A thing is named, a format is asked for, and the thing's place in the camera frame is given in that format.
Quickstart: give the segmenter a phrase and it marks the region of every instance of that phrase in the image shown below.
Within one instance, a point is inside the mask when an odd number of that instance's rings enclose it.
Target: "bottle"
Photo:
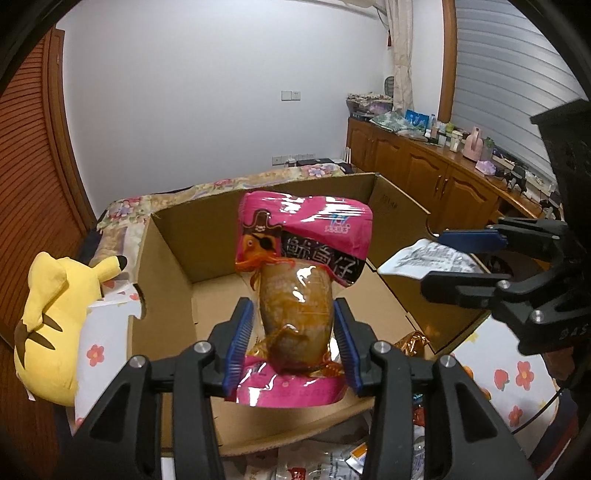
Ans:
[[[438,121],[433,119],[431,124],[431,143],[437,143],[439,141],[439,125]]]

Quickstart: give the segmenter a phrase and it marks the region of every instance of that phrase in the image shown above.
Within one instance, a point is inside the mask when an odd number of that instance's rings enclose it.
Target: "window blind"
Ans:
[[[452,122],[554,178],[530,117],[583,89],[542,33],[507,0],[456,0],[457,73]]]

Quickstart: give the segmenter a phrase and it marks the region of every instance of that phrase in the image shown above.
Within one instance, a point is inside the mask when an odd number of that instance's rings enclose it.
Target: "floral bedsheet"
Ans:
[[[106,214],[99,222],[97,230],[102,239],[90,261],[93,267],[111,255],[124,255],[127,266],[117,277],[120,282],[133,283],[134,267],[137,262],[139,245],[144,234],[144,226],[152,213],[173,205],[191,200],[216,195],[229,190],[247,190],[310,178],[340,177],[345,175],[341,168],[333,163],[324,163],[305,167],[278,168],[247,177],[224,179],[211,183],[195,185],[178,193],[155,193],[117,200],[109,205]]]

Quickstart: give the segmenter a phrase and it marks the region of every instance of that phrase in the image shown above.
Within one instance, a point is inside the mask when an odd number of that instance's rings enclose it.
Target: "yellow plush toy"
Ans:
[[[29,269],[29,296],[14,331],[14,364],[34,395],[74,405],[80,331],[86,309],[102,297],[100,284],[125,268],[122,256],[105,258],[94,268],[46,252]]]

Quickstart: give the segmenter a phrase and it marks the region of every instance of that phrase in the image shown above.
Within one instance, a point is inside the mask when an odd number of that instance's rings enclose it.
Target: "cabinet door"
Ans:
[[[498,196],[491,189],[450,167],[441,188],[439,214],[435,225],[431,227],[436,232],[446,228],[483,228],[488,223],[497,201]]]
[[[371,171],[367,157],[371,152],[371,125],[349,119],[347,146],[351,149],[351,163],[363,171]]]
[[[371,157],[375,160],[375,171],[381,173],[396,186],[403,188],[404,140],[394,134],[377,132]]]
[[[408,149],[406,163],[402,189],[435,214],[447,163],[413,146]]]

